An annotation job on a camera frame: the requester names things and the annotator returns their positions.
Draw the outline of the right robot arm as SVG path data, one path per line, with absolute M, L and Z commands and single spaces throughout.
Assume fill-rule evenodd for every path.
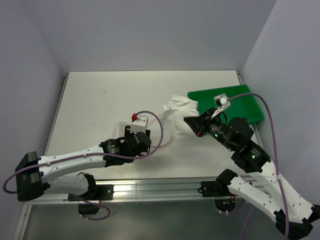
M 312 223 L 320 218 L 320 207 L 305 200 L 281 175 L 264 149 L 252 140 L 254 131 L 247 119 L 234 117 L 228 123 L 214 116 L 215 108 L 200 116 L 185 117 L 184 122 L 197 137 L 210 135 L 233 154 L 231 159 L 265 192 L 250 185 L 237 173 L 225 169 L 214 181 L 203 181 L 198 192 L 203 197 L 236 195 L 264 212 L 276 228 L 290 240 L 310 234 Z

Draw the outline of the white mesh laundry bag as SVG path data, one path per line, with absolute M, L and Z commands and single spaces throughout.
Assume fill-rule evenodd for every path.
M 173 142 L 173 138 L 166 133 L 166 131 L 160 128 L 159 123 L 156 119 L 148 120 L 148 124 L 146 130 L 150 130 L 150 151 L 149 153 L 142 156 L 125 156 L 124 152 L 124 136 L 125 136 L 125 127 L 131 123 L 120 121 L 116 123 L 112 132 L 112 139 L 108 141 L 107 144 L 107 152 L 110 154 L 116 155 L 116 159 L 126 162 L 133 162 L 134 160 L 140 160 L 148 157 L 152 151 L 159 150 L 161 148 L 165 148 L 170 146 Z

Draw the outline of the white cloth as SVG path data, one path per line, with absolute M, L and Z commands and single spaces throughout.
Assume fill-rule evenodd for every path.
M 188 97 L 173 94 L 171 100 L 162 106 L 159 115 L 164 130 L 173 139 L 180 140 L 195 136 L 195 133 L 185 123 L 185 117 L 199 117 L 198 102 Z

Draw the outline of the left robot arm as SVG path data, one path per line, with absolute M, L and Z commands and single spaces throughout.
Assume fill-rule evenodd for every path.
M 151 131 L 124 128 L 124 136 L 108 139 L 82 151 L 56 156 L 38 156 L 35 151 L 24 155 L 15 168 L 16 194 L 20 202 L 41 197 L 45 191 L 80 196 L 85 200 L 96 197 L 98 188 L 88 173 L 70 177 L 75 172 L 130 164 L 150 153 Z

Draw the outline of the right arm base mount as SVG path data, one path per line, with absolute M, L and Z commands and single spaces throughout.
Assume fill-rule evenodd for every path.
M 216 211 L 219 214 L 231 214 L 245 205 L 245 201 L 237 200 L 236 195 L 232 194 L 227 185 L 221 181 L 202 181 L 197 192 L 203 198 L 213 198 Z

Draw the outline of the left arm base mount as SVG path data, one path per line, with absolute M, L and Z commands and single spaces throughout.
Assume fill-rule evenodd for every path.
M 110 201 L 113 199 L 114 186 L 112 184 L 97 185 L 96 187 L 82 195 L 68 194 L 68 202 L 79 202 L 78 213 L 82 218 L 88 218 L 91 221 L 98 221 L 106 219 L 110 216 L 111 210 L 102 204 L 103 201 Z M 101 217 L 94 217 L 100 210 L 105 210 L 106 215 Z

